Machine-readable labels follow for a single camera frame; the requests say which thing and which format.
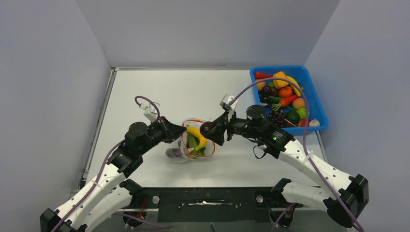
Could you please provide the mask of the dark purple plum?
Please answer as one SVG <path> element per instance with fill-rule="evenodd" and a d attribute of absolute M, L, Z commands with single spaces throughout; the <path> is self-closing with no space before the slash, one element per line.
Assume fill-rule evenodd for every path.
<path fill-rule="evenodd" d="M 200 126 L 200 133 L 202 136 L 205 136 L 209 133 L 209 131 L 213 128 L 213 123 L 211 121 L 207 121 Z"/>

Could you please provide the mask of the purple eggplant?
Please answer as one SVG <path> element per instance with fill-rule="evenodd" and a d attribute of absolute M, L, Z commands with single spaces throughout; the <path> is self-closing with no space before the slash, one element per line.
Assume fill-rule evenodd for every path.
<path fill-rule="evenodd" d="M 169 148 L 165 151 L 165 155 L 171 159 L 182 158 L 182 152 L 180 148 Z"/>

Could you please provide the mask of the green leafy vegetable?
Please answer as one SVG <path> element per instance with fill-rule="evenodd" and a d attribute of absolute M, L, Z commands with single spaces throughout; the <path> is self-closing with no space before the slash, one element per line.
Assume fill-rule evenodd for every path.
<path fill-rule="evenodd" d="M 191 134 L 187 134 L 187 146 L 188 146 L 188 152 L 189 156 L 204 156 L 205 155 L 205 148 L 200 149 L 199 151 L 196 151 L 194 148 L 198 145 L 199 139 L 194 137 Z"/>

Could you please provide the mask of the clear zip bag orange zipper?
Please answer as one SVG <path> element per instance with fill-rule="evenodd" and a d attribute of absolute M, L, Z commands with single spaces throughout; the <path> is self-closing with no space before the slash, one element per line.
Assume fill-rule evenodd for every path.
<path fill-rule="evenodd" d="M 182 126 L 187 131 L 178 138 L 174 147 L 165 151 L 166 157 L 175 163 L 185 163 L 213 156 L 216 152 L 216 144 L 203 137 L 199 131 L 204 122 L 197 118 L 183 121 Z"/>

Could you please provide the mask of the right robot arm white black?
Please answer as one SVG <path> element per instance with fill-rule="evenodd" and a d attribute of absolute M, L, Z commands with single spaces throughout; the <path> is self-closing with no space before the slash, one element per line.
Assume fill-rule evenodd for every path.
<path fill-rule="evenodd" d="M 326 212 L 337 224 L 360 230 L 356 222 L 369 201 L 368 180 L 360 174 L 345 173 L 307 150 L 291 134 L 270 122 L 264 107 L 252 105 L 246 115 L 242 119 L 235 111 L 226 111 L 214 121 L 205 122 L 200 133 L 218 145 L 231 140 L 233 135 L 242 136 L 316 184 L 306 186 L 283 178 L 272 188 L 274 204 L 314 207 Z"/>

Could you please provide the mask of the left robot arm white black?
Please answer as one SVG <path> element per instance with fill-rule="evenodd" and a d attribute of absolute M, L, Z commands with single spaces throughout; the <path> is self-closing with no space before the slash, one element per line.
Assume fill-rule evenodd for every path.
<path fill-rule="evenodd" d="M 143 188 L 129 176 L 142 164 L 146 152 L 161 142 L 174 142 L 186 130 L 163 116 L 149 125 L 131 124 L 125 139 L 108 152 L 97 175 L 66 203 L 41 214 L 41 231 L 91 232 L 133 200 L 142 200 Z"/>

